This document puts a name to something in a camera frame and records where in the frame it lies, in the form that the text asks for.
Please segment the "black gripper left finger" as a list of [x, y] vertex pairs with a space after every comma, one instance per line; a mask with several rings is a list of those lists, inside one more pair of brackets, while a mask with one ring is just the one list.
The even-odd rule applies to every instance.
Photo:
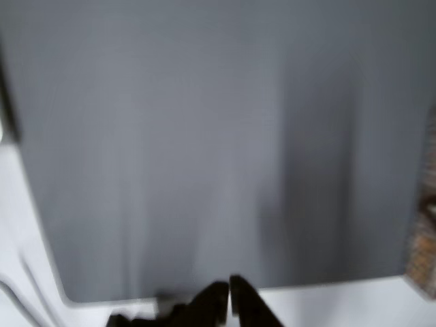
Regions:
[[163, 317], [129, 319], [111, 314], [108, 326], [219, 326], [226, 321], [229, 283], [215, 281], [196, 294], [187, 304], [177, 304]]

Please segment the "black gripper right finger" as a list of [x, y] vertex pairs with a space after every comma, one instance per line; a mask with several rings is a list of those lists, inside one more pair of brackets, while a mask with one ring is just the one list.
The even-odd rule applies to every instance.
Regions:
[[232, 315], [242, 327], [283, 326], [257, 290], [242, 276], [230, 277]]

